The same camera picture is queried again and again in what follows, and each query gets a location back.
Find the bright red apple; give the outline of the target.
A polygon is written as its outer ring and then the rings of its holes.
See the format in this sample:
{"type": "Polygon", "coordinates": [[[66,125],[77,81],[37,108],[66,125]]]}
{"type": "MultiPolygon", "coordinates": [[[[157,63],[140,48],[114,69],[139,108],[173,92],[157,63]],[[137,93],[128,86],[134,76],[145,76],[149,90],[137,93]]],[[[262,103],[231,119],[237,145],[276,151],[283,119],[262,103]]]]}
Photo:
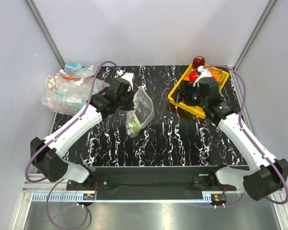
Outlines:
{"type": "Polygon", "coordinates": [[[192,81],[192,82],[195,82],[197,79],[198,79],[197,70],[192,70],[192,71],[189,73],[189,80],[192,81]]]}

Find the clear zip top bag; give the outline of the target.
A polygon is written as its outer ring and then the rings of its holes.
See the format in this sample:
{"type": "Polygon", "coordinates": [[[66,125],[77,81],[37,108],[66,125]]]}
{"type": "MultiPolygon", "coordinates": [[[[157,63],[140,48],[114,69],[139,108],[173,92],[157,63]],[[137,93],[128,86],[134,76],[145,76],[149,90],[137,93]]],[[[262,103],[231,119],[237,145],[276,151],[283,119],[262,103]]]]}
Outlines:
{"type": "Polygon", "coordinates": [[[126,116],[125,127],[127,131],[127,135],[131,138],[135,138],[139,135],[140,131],[144,129],[149,122],[151,122],[154,118],[154,107],[153,101],[146,93],[144,87],[141,87],[136,94],[134,95],[134,109],[129,111],[126,116]],[[141,121],[141,130],[139,132],[131,132],[129,128],[127,128],[127,122],[132,118],[138,119],[141,121]]]}

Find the wrinkled green round fruit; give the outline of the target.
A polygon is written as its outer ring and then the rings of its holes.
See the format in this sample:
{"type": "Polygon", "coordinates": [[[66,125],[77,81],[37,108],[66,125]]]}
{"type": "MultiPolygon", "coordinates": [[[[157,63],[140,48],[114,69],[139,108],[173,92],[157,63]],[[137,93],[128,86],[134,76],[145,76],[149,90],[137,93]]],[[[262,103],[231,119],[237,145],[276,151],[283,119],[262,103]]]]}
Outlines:
{"type": "Polygon", "coordinates": [[[127,128],[129,128],[131,132],[139,132],[141,130],[141,124],[141,121],[132,118],[127,122],[127,128]]]}

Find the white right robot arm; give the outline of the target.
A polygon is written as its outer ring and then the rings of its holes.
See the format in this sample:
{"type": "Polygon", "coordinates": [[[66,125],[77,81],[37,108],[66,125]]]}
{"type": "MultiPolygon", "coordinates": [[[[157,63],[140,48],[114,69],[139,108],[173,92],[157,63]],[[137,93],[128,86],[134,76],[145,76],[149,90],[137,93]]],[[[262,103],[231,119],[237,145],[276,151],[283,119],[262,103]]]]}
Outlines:
{"type": "Polygon", "coordinates": [[[219,190],[224,185],[244,189],[253,200],[261,200],[284,189],[288,202],[288,161],[277,159],[253,135],[243,123],[241,114],[229,101],[222,100],[218,82],[213,77],[198,78],[197,81],[180,80],[174,87],[174,101],[190,106],[199,106],[205,117],[211,120],[231,140],[247,162],[248,170],[219,166],[208,178],[209,186],[219,190]]]}

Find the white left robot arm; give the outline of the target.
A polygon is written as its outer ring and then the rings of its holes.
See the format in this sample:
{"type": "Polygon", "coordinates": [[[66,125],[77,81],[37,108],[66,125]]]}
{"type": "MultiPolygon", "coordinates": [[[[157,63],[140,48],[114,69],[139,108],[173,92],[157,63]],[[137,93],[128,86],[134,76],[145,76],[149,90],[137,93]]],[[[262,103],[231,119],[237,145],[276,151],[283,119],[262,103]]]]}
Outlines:
{"type": "Polygon", "coordinates": [[[116,110],[133,109],[133,81],[115,78],[109,87],[92,95],[83,108],[51,135],[30,142],[30,164],[50,182],[61,179],[77,182],[84,190],[94,185],[94,178],[86,167],[64,160],[69,148],[89,129],[102,122],[116,110]]]}

